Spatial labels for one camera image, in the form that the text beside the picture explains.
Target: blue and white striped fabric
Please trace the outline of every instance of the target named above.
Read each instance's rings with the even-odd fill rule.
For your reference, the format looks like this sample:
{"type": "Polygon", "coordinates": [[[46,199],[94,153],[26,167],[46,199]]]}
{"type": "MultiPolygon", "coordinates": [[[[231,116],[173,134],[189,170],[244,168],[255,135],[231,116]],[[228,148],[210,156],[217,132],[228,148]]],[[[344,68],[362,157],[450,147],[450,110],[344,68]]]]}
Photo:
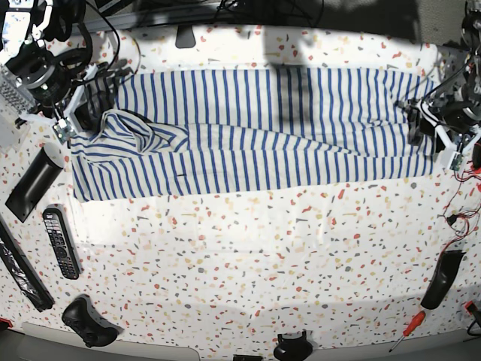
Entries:
{"type": "Polygon", "coordinates": [[[82,202],[415,177],[397,100],[433,83],[370,69],[174,71],[125,79],[100,132],[72,141],[82,202]]]}

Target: red screwdriver handle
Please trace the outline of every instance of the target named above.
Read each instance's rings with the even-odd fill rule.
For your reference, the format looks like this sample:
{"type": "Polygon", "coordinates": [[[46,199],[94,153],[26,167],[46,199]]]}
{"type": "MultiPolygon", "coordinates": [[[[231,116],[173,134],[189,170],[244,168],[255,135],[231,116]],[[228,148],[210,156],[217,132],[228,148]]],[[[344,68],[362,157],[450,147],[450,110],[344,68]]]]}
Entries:
{"type": "Polygon", "coordinates": [[[409,336],[412,331],[414,331],[417,326],[419,326],[422,321],[424,321],[426,317],[426,313],[424,311],[419,312],[416,316],[414,316],[413,320],[409,324],[409,326],[404,330],[403,335],[404,336],[409,336]]]}

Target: terrazzo surface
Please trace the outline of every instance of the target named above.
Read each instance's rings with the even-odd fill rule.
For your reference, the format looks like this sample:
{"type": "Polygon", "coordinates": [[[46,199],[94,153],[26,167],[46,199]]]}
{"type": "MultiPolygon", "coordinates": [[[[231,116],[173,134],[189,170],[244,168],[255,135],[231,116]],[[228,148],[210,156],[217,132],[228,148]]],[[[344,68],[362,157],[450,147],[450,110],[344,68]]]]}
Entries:
{"type": "MultiPolygon", "coordinates": [[[[178,50],[175,29],[122,32],[119,59],[138,72],[255,68],[276,64],[396,68],[438,80],[462,56],[429,44],[322,30],[194,28],[197,45],[178,50]]],[[[110,36],[97,34],[109,61],[110,36]]],[[[81,41],[72,39],[67,46],[81,41]]],[[[65,45],[52,44],[60,51],[65,45]]],[[[206,196],[163,196],[80,204],[65,170],[25,224],[5,201],[50,129],[31,125],[22,147],[0,155],[0,212],[55,299],[38,313],[0,265],[0,315],[68,331],[61,321],[78,295],[122,328],[119,339],[191,347],[201,358],[273,358],[278,333],[306,329],[319,348],[397,339],[420,310],[439,253],[454,232],[439,217],[458,189],[452,174],[357,184],[206,196]],[[41,219],[65,207],[83,274],[61,276],[41,219]]],[[[467,182],[448,213],[479,204],[467,182]]],[[[464,303],[479,297],[481,241],[476,230],[443,304],[412,337],[467,327],[464,303]]]]}

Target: screwdriver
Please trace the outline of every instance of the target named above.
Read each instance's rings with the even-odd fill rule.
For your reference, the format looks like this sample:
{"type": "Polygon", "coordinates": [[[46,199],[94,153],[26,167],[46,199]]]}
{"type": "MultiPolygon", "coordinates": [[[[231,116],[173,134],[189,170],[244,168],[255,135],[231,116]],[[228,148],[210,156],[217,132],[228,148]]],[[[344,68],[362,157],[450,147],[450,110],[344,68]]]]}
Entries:
{"type": "Polygon", "coordinates": [[[419,312],[416,316],[414,316],[413,320],[409,324],[409,326],[403,331],[403,335],[401,338],[398,339],[398,342],[395,343],[389,352],[392,352],[407,336],[409,336],[421,323],[424,321],[426,317],[426,313],[424,311],[419,312]]]}

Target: black controller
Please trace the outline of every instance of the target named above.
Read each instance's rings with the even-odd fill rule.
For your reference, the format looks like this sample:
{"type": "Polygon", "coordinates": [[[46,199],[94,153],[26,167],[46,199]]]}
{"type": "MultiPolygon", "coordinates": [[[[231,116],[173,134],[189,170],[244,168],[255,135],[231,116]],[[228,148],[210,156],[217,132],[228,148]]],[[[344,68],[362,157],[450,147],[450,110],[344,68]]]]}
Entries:
{"type": "Polygon", "coordinates": [[[68,237],[62,212],[56,208],[47,208],[44,211],[44,223],[63,277],[77,280],[80,269],[74,245],[68,237]]]}
{"type": "Polygon", "coordinates": [[[113,327],[102,327],[90,316],[87,301],[79,297],[62,315],[62,321],[77,333],[88,348],[104,347],[114,342],[119,332],[113,327]]]}

